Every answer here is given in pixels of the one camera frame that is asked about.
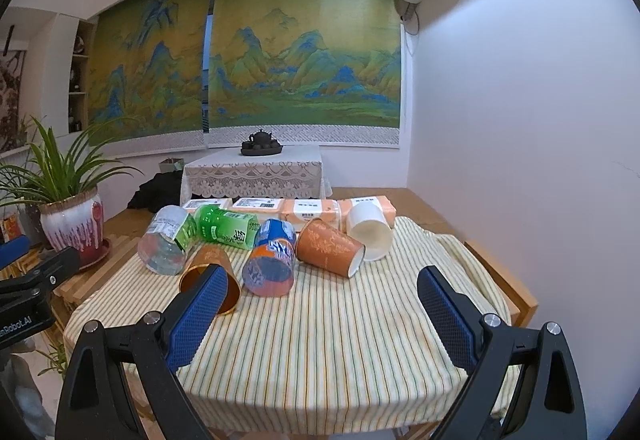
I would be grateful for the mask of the green plastic cup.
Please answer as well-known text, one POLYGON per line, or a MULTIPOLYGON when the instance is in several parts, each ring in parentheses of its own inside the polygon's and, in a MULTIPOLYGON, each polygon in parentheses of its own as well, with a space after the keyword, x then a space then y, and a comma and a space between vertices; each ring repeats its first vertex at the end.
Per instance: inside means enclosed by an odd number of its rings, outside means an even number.
POLYGON ((251 249, 260 224, 255 215, 238 213, 209 204, 194 214, 198 235, 207 243, 251 249))

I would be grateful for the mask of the white paper cup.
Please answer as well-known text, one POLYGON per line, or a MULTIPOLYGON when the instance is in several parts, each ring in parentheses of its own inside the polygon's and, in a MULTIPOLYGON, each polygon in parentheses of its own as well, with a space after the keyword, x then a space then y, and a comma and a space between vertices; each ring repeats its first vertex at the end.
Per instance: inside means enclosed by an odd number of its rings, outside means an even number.
POLYGON ((346 218, 346 233, 364 245, 364 260, 385 257, 393 242, 393 231, 382 211, 371 203, 354 206, 346 218))

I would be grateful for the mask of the orange patterned paper cup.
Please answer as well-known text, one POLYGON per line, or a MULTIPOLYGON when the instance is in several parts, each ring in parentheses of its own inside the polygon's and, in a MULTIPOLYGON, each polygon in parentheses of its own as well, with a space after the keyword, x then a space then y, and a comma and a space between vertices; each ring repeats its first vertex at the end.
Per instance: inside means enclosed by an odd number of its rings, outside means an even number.
POLYGON ((295 246, 299 261, 346 279, 356 275, 365 252, 361 242, 320 218, 306 223, 295 246))

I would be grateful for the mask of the white red ceramic plant pot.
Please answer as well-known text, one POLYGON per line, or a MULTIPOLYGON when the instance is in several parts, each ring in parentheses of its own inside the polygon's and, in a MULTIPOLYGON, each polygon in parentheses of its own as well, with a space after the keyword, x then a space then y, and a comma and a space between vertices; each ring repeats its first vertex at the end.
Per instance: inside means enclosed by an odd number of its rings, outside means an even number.
POLYGON ((55 251, 77 249, 81 266, 99 259, 103 242, 103 204, 98 189, 39 205, 40 223, 55 251))

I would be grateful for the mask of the green spider plant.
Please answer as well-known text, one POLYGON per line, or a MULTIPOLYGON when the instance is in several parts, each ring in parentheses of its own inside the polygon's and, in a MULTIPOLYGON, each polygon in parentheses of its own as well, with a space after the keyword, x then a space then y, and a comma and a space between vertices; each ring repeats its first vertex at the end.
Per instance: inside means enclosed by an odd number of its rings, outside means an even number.
POLYGON ((111 177, 137 173, 137 167, 104 154, 104 148, 114 141, 108 134, 113 124, 113 121, 92 124, 77 133, 63 149, 52 128, 32 119, 35 134, 27 141, 25 163, 1 165, 1 205, 63 202, 111 177))

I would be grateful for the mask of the black bag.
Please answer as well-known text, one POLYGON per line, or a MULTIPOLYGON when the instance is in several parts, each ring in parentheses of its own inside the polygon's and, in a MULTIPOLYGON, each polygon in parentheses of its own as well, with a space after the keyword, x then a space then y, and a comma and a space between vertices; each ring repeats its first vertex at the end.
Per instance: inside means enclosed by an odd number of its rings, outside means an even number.
POLYGON ((127 207, 146 209, 155 214, 167 205, 179 205, 181 182, 182 171, 157 173, 151 180, 142 183, 127 207))

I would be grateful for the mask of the striped tablecloth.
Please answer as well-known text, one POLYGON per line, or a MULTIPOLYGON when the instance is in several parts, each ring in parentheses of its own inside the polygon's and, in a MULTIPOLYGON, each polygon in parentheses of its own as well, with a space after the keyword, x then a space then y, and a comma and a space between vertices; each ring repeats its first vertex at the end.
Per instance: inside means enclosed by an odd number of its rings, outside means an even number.
POLYGON ((426 266, 481 312, 509 316, 460 241, 400 217, 390 252, 349 279, 301 264, 285 296, 243 293, 215 318, 179 382, 215 429, 344 434, 438 422, 466 375, 416 295, 426 266))

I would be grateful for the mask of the orange tissue pack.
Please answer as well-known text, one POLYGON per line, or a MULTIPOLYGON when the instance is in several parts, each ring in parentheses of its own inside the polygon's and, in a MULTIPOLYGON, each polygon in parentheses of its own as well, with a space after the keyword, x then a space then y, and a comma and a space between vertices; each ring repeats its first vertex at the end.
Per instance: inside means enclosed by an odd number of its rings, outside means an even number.
POLYGON ((311 220, 321 219, 334 229, 340 229, 342 213, 340 203, 330 199, 284 200, 280 219, 290 223, 296 232, 302 231, 311 220))
POLYGON ((184 203, 182 208, 191 214, 195 214, 204 206, 216 206, 225 211, 231 208, 232 200, 228 199, 228 197, 223 197, 222 199, 191 199, 184 203))
POLYGON ((232 212, 254 215, 260 223, 279 219, 284 200, 275 197, 240 197, 231 206, 232 212))
POLYGON ((397 215, 396 207, 385 195, 370 195, 370 197, 350 197, 349 199, 338 200, 338 205, 341 208, 342 224, 346 223, 346 218, 350 210, 361 203, 371 203, 378 207, 385 219, 386 223, 393 228, 395 226, 395 219, 397 215))

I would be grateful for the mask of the white lace tablecloth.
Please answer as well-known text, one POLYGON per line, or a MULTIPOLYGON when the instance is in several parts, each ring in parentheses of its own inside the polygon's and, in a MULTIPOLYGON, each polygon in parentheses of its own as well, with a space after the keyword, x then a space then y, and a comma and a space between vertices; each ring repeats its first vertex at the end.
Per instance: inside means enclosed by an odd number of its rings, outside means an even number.
POLYGON ((194 197, 326 199, 332 188, 318 145, 287 145, 275 155, 244 156, 224 149, 183 168, 180 201, 194 197))

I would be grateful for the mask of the hanging ink painting scroll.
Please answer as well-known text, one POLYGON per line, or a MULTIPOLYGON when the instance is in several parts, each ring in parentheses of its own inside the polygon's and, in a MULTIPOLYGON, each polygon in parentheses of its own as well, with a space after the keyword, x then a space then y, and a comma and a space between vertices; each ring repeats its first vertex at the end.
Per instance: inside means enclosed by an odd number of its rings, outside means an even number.
POLYGON ((9 26, 8 36, 1 48, 0 74, 0 145, 1 152, 18 147, 18 127, 20 126, 20 90, 25 50, 12 50, 11 42, 15 30, 9 26))

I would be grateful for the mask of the left landscape roller blind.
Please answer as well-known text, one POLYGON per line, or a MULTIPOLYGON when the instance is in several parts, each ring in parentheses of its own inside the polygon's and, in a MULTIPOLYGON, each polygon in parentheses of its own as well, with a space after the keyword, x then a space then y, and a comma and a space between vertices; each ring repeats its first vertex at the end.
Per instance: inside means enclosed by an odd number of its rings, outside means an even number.
POLYGON ((123 0, 99 14, 88 116, 115 140, 202 129, 210 0, 123 0))

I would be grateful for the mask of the landscape roller blind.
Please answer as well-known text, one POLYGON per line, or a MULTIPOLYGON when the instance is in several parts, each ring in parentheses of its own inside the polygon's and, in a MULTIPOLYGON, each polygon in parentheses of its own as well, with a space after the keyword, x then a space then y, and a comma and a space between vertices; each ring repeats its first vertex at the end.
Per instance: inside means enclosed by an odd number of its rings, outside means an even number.
POLYGON ((99 14, 88 116, 115 140, 202 129, 210 0, 123 0, 99 14))
POLYGON ((400 123, 394 0, 214 0, 213 127, 400 123))

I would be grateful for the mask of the black teapot set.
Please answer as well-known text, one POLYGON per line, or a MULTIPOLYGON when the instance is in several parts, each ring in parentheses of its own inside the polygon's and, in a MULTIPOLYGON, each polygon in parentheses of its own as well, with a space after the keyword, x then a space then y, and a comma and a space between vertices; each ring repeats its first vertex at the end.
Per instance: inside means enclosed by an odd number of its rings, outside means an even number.
POLYGON ((244 156, 267 156, 280 154, 282 145, 271 133, 265 130, 258 130, 250 134, 248 139, 242 142, 241 154, 244 156))

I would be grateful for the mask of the right landscape roller blind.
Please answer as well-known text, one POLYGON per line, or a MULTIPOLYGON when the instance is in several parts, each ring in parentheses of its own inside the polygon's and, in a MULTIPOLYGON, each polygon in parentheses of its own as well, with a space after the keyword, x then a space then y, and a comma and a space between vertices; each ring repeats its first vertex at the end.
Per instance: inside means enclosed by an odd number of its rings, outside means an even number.
POLYGON ((394 0, 214 0, 213 127, 400 123, 394 0))

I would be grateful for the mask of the wooden wall shelf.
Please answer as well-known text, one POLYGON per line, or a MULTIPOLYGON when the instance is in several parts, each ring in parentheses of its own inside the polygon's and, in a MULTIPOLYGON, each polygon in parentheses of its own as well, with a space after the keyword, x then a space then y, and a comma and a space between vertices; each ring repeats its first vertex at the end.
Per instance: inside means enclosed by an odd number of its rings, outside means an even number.
POLYGON ((80 20, 76 30, 68 81, 68 132, 78 133, 88 126, 89 59, 96 24, 80 20))

